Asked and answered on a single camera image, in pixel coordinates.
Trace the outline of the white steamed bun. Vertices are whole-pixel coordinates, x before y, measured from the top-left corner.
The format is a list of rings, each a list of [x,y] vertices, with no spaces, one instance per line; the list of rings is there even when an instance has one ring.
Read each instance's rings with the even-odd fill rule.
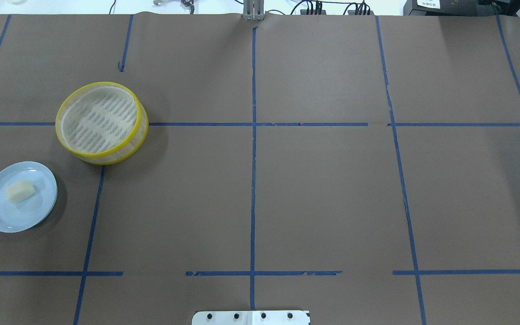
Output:
[[[12,204],[18,204],[35,194],[36,189],[31,181],[18,181],[5,189],[7,200]]]

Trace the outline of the yellow rimmed bamboo steamer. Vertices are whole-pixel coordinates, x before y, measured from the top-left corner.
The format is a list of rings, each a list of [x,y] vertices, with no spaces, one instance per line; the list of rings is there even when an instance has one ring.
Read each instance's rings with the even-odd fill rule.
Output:
[[[62,109],[64,103],[66,103],[67,99],[70,98],[70,96],[72,94],[74,94],[76,91],[84,90],[89,86],[95,86],[95,85],[99,85],[99,84],[113,84],[114,86],[120,86],[123,89],[129,91],[134,96],[134,98],[136,99],[138,106],[139,106],[137,122],[136,122],[134,129],[132,130],[130,136],[128,136],[128,138],[126,138],[124,140],[124,142],[122,142],[115,148],[112,148],[108,151],[101,152],[98,154],[81,154],[78,152],[74,152],[74,151],[70,150],[69,148],[67,148],[67,146],[66,146],[66,144],[64,144],[63,140],[61,140],[59,138],[59,128],[56,126],[56,123],[58,123],[58,119],[59,119],[58,113],[59,113],[60,109]],[[66,98],[66,100],[64,100],[64,102],[62,103],[62,105],[60,106],[60,108],[58,110],[58,113],[56,114],[55,130],[56,130],[56,136],[57,136],[60,144],[66,150],[68,150],[68,152],[70,152],[71,154],[74,154],[80,160],[85,161],[92,165],[117,164],[119,162],[122,162],[123,160],[126,160],[128,157],[132,156],[140,148],[140,146],[142,146],[143,142],[145,141],[145,138],[147,137],[147,132],[149,130],[149,119],[147,117],[146,110],[143,107],[142,103],[139,101],[138,97],[127,87],[122,86],[119,83],[114,83],[114,82],[95,82],[95,83],[87,84],[86,86],[81,87],[78,90],[76,90],[75,92],[70,94],[70,96],[68,96],[68,98]]]

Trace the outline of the white mesh steamer liner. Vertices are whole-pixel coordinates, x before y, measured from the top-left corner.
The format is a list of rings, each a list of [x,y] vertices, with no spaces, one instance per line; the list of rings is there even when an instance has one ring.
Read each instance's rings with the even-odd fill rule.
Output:
[[[129,91],[113,84],[78,90],[58,113],[59,138],[67,148],[81,154],[108,151],[130,136],[138,107]]]

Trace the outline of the brown paper table cover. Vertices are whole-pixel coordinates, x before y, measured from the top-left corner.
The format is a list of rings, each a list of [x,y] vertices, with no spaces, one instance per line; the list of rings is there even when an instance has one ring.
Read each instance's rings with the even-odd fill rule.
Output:
[[[95,82],[149,130],[112,165],[56,136]],[[520,17],[0,15],[0,325],[520,325]]]

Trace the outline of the light blue plate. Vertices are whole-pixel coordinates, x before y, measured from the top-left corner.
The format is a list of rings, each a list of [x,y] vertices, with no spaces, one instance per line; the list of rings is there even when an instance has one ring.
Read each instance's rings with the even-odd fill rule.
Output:
[[[5,189],[18,181],[31,181],[36,192],[18,204],[10,203]],[[56,203],[58,189],[53,173],[35,161],[23,161],[0,171],[0,231],[27,230],[44,220]]]

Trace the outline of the black device with label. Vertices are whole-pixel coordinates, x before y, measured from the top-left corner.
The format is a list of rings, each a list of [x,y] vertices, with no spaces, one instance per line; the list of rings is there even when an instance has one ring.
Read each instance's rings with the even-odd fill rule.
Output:
[[[520,17],[520,0],[406,0],[403,16]]]

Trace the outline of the grey metal post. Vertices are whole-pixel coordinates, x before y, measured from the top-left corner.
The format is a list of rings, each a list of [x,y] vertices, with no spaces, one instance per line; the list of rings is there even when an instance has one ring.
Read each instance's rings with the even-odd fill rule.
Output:
[[[265,18],[264,0],[241,0],[244,21],[262,21]]]

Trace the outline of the white metal bracket with bolts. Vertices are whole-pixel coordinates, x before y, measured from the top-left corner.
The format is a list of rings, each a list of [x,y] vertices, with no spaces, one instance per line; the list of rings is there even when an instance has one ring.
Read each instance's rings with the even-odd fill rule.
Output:
[[[310,325],[309,311],[200,311],[192,325]]]

